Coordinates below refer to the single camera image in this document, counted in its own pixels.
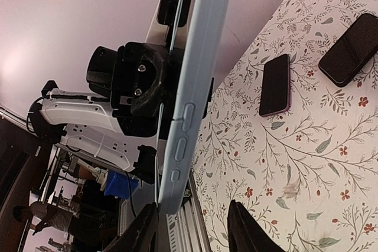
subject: pink wall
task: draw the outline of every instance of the pink wall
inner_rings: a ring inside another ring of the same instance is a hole
[[[231,0],[217,82],[282,0]],[[143,41],[158,0],[0,0],[0,103],[25,116],[47,80],[88,91],[86,69],[98,45]]]

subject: table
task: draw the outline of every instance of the table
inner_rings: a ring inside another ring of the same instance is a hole
[[[213,251],[240,201],[285,251],[378,250],[378,55],[348,86],[320,58],[378,0],[284,0],[215,91],[193,162]],[[291,57],[292,106],[258,115],[265,62]]]

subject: phone side button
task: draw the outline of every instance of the phone side button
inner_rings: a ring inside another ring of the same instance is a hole
[[[178,143],[176,146],[176,152],[174,156],[175,161],[179,162],[184,158],[186,146],[187,146],[187,139],[184,137],[181,137],[178,140]]]
[[[193,119],[195,105],[192,103],[187,103],[184,108],[184,115],[183,115],[183,132],[186,132],[190,129],[191,121]]]
[[[177,182],[180,180],[180,171],[178,169],[174,169],[171,172],[171,181],[172,182]]]

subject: black smartphone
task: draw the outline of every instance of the black smartphone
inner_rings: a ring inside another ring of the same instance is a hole
[[[289,55],[283,54],[267,62],[262,78],[259,114],[266,117],[285,112],[290,107]]]
[[[378,18],[362,14],[320,59],[319,69],[338,87],[346,86],[378,51]]]

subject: blue box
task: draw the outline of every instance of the blue box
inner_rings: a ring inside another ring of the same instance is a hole
[[[133,193],[138,187],[138,180],[130,178],[131,192]],[[107,174],[106,188],[104,195],[117,196],[122,199],[129,199],[129,181],[126,175],[109,171]]]

